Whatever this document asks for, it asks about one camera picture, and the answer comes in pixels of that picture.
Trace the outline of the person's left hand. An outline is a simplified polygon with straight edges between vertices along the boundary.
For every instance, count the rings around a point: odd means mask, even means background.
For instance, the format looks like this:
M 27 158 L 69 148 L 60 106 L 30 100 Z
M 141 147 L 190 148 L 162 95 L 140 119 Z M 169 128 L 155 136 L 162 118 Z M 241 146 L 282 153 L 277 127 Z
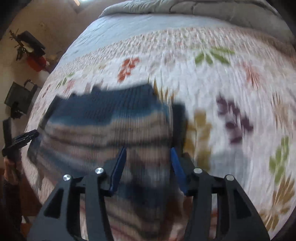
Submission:
M 11 185 L 18 185 L 20 177 L 17 175 L 22 171 L 21 161 L 12 161 L 7 157 L 4 157 L 4 179 Z

